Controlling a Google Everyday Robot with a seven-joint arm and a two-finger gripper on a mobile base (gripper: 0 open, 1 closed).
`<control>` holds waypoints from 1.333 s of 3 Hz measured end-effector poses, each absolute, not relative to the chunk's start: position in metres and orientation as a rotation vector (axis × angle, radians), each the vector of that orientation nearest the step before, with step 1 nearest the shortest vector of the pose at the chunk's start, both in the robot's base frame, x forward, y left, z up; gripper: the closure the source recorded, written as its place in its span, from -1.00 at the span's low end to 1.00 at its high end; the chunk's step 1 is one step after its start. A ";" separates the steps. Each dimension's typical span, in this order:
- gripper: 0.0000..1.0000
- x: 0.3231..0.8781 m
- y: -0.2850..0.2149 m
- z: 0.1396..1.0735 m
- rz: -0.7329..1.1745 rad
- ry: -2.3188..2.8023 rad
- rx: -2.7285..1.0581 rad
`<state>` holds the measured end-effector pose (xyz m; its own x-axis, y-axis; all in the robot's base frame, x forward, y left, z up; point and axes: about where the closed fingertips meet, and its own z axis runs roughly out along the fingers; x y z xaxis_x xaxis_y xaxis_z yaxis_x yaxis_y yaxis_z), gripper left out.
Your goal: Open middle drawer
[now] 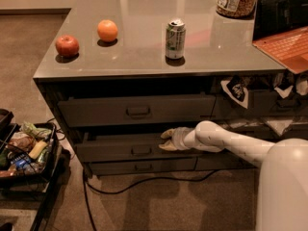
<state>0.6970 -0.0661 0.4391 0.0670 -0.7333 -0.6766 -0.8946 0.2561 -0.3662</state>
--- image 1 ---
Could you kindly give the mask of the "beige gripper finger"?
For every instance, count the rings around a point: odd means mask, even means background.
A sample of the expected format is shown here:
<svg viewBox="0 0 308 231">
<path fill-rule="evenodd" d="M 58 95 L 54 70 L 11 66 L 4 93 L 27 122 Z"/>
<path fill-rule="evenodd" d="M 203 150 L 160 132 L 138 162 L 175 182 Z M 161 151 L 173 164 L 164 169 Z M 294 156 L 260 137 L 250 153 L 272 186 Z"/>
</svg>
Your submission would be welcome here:
<svg viewBox="0 0 308 231">
<path fill-rule="evenodd" d="M 176 151 L 177 150 L 177 148 L 172 143 L 172 141 L 166 141 L 165 143 L 160 144 L 159 147 L 165 151 Z"/>
<path fill-rule="evenodd" d="M 167 129 L 165 132 L 162 133 L 161 138 L 168 139 L 171 138 L 173 134 L 174 134 L 174 129 Z"/>
</svg>

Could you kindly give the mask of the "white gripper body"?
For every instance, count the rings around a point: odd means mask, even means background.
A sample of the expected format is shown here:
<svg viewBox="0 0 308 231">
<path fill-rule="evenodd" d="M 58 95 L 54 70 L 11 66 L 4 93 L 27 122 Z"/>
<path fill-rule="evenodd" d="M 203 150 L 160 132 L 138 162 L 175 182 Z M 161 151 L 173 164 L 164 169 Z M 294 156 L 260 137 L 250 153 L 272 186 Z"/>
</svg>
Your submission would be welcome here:
<svg viewBox="0 0 308 231">
<path fill-rule="evenodd" d="M 175 150 L 189 150 L 185 144 L 184 138 L 192 131 L 192 128 L 178 127 L 175 128 L 171 136 L 171 143 Z"/>
</svg>

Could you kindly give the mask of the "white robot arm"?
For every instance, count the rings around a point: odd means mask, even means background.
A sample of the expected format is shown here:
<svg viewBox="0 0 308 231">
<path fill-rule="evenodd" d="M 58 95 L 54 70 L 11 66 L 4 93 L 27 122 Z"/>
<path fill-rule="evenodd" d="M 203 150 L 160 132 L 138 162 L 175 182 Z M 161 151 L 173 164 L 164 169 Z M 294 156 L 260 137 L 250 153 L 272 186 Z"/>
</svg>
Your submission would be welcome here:
<svg viewBox="0 0 308 231">
<path fill-rule="evenodd" d="M 269 142 L 227 131 L 212 121 L 161 134 L 167 151 L 227 149 L 260 169 L 255 231 L 308 231 L 308 141 Z"/>
</svg>

